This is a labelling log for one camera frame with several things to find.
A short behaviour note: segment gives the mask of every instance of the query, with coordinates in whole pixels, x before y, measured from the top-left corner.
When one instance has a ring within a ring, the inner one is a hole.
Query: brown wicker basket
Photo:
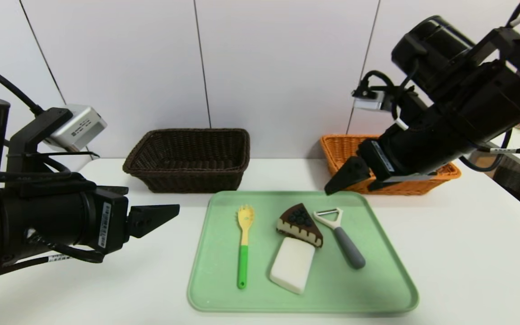
[[[148,132],[123,169],[154,193],[216,193],[237,189],[249,160],[246,130],[167,129]]]
[[[325,135],[320,138],[320,145],[328,160],[328,170],[331,175],[336,174],[340,167],[350,156],[356,154],[358,145],[367,138],[378,138],[377,135]],[[396,185],[391,185],[383,189],[369,192],[368,185],[375,180],[372,177],[351,187],[347,191],[359,192],[363,194],[384,194],[384,195],[423,195],[435,187],[451,179],[460,177],[460,170],[452,163],[448,163],[437,170],[437,176],[428,181],[405,181]]]

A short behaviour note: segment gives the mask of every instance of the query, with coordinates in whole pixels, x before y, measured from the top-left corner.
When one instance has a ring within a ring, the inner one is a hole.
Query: barcode label
[[[71,257],[69,257],[67,255],[63,255],[63,254],[51,255],[51,256],[47,257],[48,262],[63,261],[63,260],[68,260],[68,259],[71,259]]]
[[[376,152],[378,152],[378,156],[380,157],[380,160],[382,160],[382,162],[384,163],[384,166],[386,167],[386,169],[388,169],[388,171],[390,171],[390,172],[394,172],[395,171],[394,167],[392,167],[392,165],[388,161],[388,158],[386,158],[386,155],[384,155],[384,152],[382,152],[382,149],[380,148],[380,145],[378,144],[378,142],[372,141],[372,145],[376,149]]]
[[[102,223],[99,225],[99,238],[97,244],[101,248],[106,247],[107,242],[107,231],[110,228],[110,215],[111,215],[111,204],[104,202],[102,211]]]

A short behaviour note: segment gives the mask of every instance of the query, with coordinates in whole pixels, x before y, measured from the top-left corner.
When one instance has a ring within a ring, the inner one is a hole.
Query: white sponge
[[[286,237],[270,270],[270,280],[279,286],[302,294],[308,280],[314,246],[299,239]]]

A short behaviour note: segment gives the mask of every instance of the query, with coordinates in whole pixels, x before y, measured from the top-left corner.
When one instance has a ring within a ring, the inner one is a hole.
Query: green handle
[[[240,246],[240,263],[238,265],[238,288],[246,288],[248,274],[248,245]]]

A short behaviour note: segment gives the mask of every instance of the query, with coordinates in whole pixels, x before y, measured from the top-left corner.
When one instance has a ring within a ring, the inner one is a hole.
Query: plastic tray
[[[289,292],[268,278],[283,240],[276,220],[291,206],[308,211],[341,208],[342,226],[367,260],[360,270],[349,267],[332,230],[322,224],[322,248],[312,261],[306,290]],[[240,205],[254,207],[248,248],[248,284],[237,288]],[[245,192],[215,194],[208,207],[194,262],[188,300],[204,312],[402,313],[414,309],[417,290],[367,200],[357,193]]]

